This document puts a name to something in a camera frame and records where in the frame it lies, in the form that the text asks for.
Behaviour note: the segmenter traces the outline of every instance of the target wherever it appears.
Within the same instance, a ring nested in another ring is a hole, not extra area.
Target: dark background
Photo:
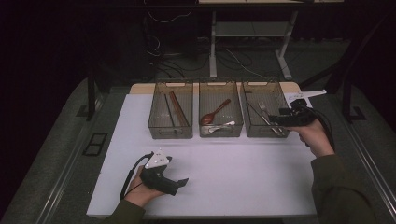
[[[392,3],[375,1],[376,7],[342,13],[305,11],[299,15],[293,37],[296,40],[315,38],[320,41],[335,37],[354,39],[357,35],[359,39]],[[148,74],[145,36],[140,33],[138,19],[142,18],[142,13],[127,13],[121,18],[88,10],[81,18],[72,6],[72,1],[0,2],[0,118],[4,143],[0,149],[0,217],[68,96],[87,76],[88,67],[100,74],[97,82],[101,91],[108,90],[114,82],[128,84],[136,81],[139,74]],[[210,19],[203,17],[210,13],[197,15],[194,25],[203,34],[195,35],[204,35],[207,30],[201,28],[209,27],[206,22]],[[392,43],[396,38],[395,15],[390,13],[386,17],[350,72],[354,83],[365,92],[394,130],[396,100],[392,90],[396,77],[396,49]],[[118,26],[108,29],[111,24]],[[156,29],[180,30],[180,27],[183,24]],[[118,48],[122,41],[130,41],[134,50],[127,49],[129,51],[126,52]],[[125,59],[140,61],[129,64],[127,62],[131,60]],[[103,72],[103,65],[110,67],[111,71]],[[138,74],[126,75],[131,69],[138,70]]]

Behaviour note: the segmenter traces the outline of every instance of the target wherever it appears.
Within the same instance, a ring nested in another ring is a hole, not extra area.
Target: spoon
[[[222,129],[222,128],[227,128],[230,125],[235,125],[235,121],[230,121],[228,123],[222,124],[222,125],[218,125],[218,126],[202,126],[201,127],[201,133],[202,135],[208,135],[213,133],[214,131],[218,130],[218,129]]]
[[[226,106],[227,104],[229,104],[230,102],[231,102],[231,100],[230,100],[230,99],[227,99],[227,100],[225,100],[215,111],[213,111],[212,113],[203,115],[202,118],[201,118],[201,124],[202,124],[202,125],[206,125],[206,124],[212,123],[213,119],[215,118],[215,115],[216,115],[217,113],[219,113],[220,110],[221,110],[224,106]]]

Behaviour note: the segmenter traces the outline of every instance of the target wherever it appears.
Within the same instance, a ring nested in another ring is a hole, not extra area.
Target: chopsticks
[[[180,123],[180,126],[190,126],[189,122],[186,119],[186,115],[183,113],[183,110],[181,109],[181,106],[178,103],[175,93],[173,91],[170,91],[169,95],[171,96],[172,104],[175,108],[177,119]]]

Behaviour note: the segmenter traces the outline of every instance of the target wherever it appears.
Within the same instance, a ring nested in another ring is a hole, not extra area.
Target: clear plastic bin
[[[215,112],[222,104],[225,106],[213,115],[213,119],[210,116],[208,119],[207,115]],[[234,78],[200,78],[198,120],[201,137],[240,136],[244,121]]]
[[[247,137],[286,138],[290,131],[269,122],[269,115],[279,115],[279,108],[288,108],[279,82],[272,77],[244,78],[241,101]]]
[[[192,138],[192,88],[189,78],[157,80],[148,120],[153,139]]]

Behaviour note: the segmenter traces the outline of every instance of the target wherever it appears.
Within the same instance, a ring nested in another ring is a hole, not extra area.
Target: white table
[[[296,84],[286,86],[289,91],[298,90]],[[88,216],[112,214],[135,162],[160,148],[173,157],[164,176],[190,180],[176,196],[164,195],[151,202],[145,218],[293,217],[316,213],[310,191],[310,162],[314,156],[297,133],[286,139],[247,138],[244,128],[238,138],[201,138],[194,116],[192,139],[153,140],[148,128],[152,93],[147,94],[152,87],[138,86],[143,94],[125,98]],[[198,114],[197,94],[193,100]]]

